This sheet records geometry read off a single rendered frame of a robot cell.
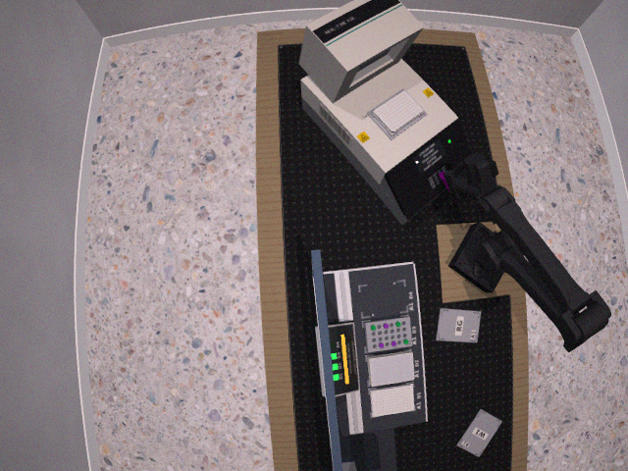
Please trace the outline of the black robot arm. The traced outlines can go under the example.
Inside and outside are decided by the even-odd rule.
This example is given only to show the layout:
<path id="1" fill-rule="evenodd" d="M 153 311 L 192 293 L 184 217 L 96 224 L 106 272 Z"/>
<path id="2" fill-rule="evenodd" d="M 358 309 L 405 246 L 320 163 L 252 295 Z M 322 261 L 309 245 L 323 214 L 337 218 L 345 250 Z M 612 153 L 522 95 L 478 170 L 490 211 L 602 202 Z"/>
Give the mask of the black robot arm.
<path id="1" fill-rule="evenodd" d="M 480 213 L 501 229 L 491 237 L 476 237 L 473 275 L 497 278 L 503 270 L 511 276 L 555 324 L 568 352 L 605 328 L 611 316 L 608 305 L 596 290 L 588 294 L 579 287 L 530 225 L 515 198 L 496 185 L 496 161 L 473 154 L 464 162 L 466 168 L 459 175 L 471 183 L 470 198 L 477 200 Z"/>

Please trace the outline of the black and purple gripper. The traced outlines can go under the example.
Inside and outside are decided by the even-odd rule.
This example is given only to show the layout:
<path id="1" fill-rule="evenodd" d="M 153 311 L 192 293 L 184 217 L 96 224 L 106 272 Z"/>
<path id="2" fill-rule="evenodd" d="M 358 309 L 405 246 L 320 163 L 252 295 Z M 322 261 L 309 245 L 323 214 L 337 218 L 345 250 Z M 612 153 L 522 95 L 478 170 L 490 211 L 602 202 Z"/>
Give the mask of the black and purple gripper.
<path id="1" fill-rule="evenodd" d="M 469 179 L 459 175 L 465 169 L 465 163 L 459 162 L 453 170 L 439 173 L 439 177 L 445 184 L 448 192 L 455 193 L 456 201 L 461 203 L 465 198 L 470 197 L 468 193 Z"/>

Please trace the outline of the white pcr plate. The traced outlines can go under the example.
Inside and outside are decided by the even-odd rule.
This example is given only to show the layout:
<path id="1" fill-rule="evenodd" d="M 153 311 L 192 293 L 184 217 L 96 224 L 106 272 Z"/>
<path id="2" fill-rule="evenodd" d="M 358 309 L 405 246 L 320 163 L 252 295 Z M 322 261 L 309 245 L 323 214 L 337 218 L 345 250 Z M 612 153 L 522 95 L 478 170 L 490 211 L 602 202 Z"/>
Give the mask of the white pcr plate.
<path id="1" fill-rule="evenodd" d="M 424 110 L 404 90 L 374 110 L 372 115 L 393 135 L 423 113 Z"/>
<path id="2" fill-rule="evenodd" d="M 370 390 L 372 417 L 414 410 L 413 384 Z"/>

